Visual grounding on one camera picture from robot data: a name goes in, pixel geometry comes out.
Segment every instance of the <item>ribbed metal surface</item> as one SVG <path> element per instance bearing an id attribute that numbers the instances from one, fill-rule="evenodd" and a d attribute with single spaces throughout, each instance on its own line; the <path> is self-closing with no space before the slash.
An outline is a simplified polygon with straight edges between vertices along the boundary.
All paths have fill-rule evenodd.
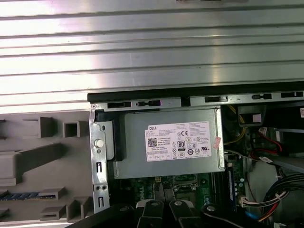
<path id="1" fill-rule="evenodd" d="M 88 92 L 304 80 L 303 0 L 0 0 L 0 113 Z"/>

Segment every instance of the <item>80 plus logo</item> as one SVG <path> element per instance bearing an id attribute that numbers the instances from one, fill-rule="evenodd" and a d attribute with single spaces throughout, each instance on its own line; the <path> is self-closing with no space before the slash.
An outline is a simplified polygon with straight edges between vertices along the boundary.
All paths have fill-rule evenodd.
<path id="1" fill-rule="evenodd" d="M 177 141 L 177 149 L 178 151 L 185 151 L 186 150 L 185 141 Z"/>

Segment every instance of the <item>red sticker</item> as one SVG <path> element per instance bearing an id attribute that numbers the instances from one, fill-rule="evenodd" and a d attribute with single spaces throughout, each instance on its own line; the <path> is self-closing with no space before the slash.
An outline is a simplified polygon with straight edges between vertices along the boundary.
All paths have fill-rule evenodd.
<path id="1" fill-rule="evenodd" d="M 213 143 L 213 149 L 218 149 L 219 148 L 219 144 L 220 144 L 220 141 L 222 140 L 222 138 L 221 137 L 215 137 L 215 141 L 214 141 L 214 143 Z"/>

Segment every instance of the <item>barcode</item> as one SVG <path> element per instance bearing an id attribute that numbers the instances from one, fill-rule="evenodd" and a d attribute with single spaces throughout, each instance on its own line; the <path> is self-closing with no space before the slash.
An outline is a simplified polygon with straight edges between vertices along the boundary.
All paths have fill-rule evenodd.
<path id="1" fill-rule="evenodd" d="M 157 139 L 156 138 L 150 138 L 150 139 L 148 139 L 148 145 L 149 145 L 149 147 L 155 147 L 155 146 L 157 146 Z"/>

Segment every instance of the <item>screw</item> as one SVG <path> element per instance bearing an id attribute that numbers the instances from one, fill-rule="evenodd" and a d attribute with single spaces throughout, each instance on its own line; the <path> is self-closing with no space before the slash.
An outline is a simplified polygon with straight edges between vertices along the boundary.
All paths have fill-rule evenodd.
<path id="1" fill-rule="evenodd" d="M 124 207 L 124 208 L 120 208 L 120 211 L 127 211 L 129 208 L 128 207 Z"/>
<path id="2" fill-rule="evenodd" d="M 216 211 L 216 209 L 215 209 L 214 206 L 208 206 L 208 207 L 207 207 L 207 210 L 208 210 L 208 211 Z"/>
<path id="3" fill-rule="evenodd" d="M 94 146 L 97 147 L 97 148 L 101 148 L 104 146 L 104 141 L 102 139 L 96 139 L 94 141 Z"/>
<path id="4" fill-rule="evenodd" d="M 176 201 L 176 202 L 174 203 L 174 205 L 175 205 L 175 206 L 180 206 L 180 205 L 182 205 L 182 202 Z"/>

